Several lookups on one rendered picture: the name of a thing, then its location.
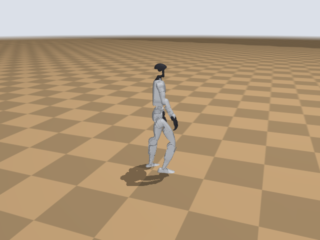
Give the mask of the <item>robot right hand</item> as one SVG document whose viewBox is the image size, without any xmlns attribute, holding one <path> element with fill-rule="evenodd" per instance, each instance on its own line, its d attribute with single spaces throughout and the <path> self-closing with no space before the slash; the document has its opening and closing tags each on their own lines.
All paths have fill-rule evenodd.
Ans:
<svg viewBox="0 0 320 240">
<path fill-rule="evenodd" d="M 173 116 L 171 116 L 170 118 L 171 118 L 171 120 L 173 121 L 173 124 L 174 124 L 174 130 L 173 131 L 175 131 L 178 128 L 177 118 L 175 117 L 175 119 L 174 119 Z"/>
</svg>

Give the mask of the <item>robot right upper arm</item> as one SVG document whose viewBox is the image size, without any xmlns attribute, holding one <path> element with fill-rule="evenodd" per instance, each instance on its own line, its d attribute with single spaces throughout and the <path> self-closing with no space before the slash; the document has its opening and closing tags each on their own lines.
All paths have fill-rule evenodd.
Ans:
<svg viewBox="0 0 320 240">
<path fill-rule="evenodd" d="M 165 94 L 165 89 L 164 89 L 164 83 L 159 81 L 156 83 L 156 88 L 158 89 L 158 92 L 159 92 L 159 96 L 160 96 L 160 99 L 161 99 L 161 104 L 162 105 L 166 105 L 165 104 L 165 99 L 166 98 L 166 94 Z"/>
</svg>

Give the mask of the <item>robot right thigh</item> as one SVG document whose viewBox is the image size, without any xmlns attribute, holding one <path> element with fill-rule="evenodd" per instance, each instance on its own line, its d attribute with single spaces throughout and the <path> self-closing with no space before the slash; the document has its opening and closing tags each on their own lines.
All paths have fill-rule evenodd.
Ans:
<svg viewBox="0 0 320 240">
<path fill-rule="evenodd" d="M 174 136 L 173 130 L 171 129 L 169 124 L 163 118 L 160 119 L 159 117 L 157 117 L 155 119 L 155 125 L 157 126 L 158 129 L 163 128 L 162 131 L 163 131 L 165 137 L 170 141 L 167 144 L 167 148 L 168 148 L 168 145 L 172 144 L 174 146 L 174 149 L 175 149 L 176 140 L 175 140 L 175 136 Z"/>
</svg>

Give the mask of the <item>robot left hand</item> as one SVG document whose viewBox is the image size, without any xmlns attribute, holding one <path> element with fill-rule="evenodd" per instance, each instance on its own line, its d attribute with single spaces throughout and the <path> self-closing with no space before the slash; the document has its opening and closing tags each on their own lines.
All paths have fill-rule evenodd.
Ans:
<svg viewBox="0 0 320 240">
<path fill-rule="evenodd" d="M 165 112 L 164 111 L 162 112 L 162 118 L 167 122 L 167 119 L 165 117 Z"/>
</svg>

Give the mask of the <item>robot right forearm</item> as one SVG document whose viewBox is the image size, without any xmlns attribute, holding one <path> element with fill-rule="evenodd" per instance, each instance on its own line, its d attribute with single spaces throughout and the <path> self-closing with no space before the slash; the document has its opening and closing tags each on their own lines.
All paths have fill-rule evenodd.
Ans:
<svg viewBox="0 0 320 240">
<path fill-rule="evenodd" d="M 165 107 L 164 107 L 164 108 L 165 108 L 165 110 L 167 111 L 168 115 L 170 116 L 170 118 L 171 118 L 171 116 L 172 116 L 172 117 L 174 117 L 174 119 L 175 119 L 176 115 L 174 114 L 173 110 L 171 109 L 169 100 L 168 100 L 168 99 L 165 99 L 164 102 L 165 102 Z"/>
</svg>

